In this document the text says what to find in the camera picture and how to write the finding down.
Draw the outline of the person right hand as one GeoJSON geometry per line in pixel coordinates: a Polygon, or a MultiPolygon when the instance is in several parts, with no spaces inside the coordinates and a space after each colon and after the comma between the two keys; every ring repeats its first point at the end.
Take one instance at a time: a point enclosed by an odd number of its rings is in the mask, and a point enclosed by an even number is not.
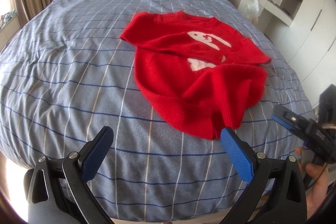
{"type": "Polygon", "coordinates": [[[320,207],[327,194],[329,170],[320,165],[307,163],[305,167],[298,161],[301,172],[305,172],[314,179],[314,185],[310,193],[306,196],[307,219],[309,219],[320,207]]]}

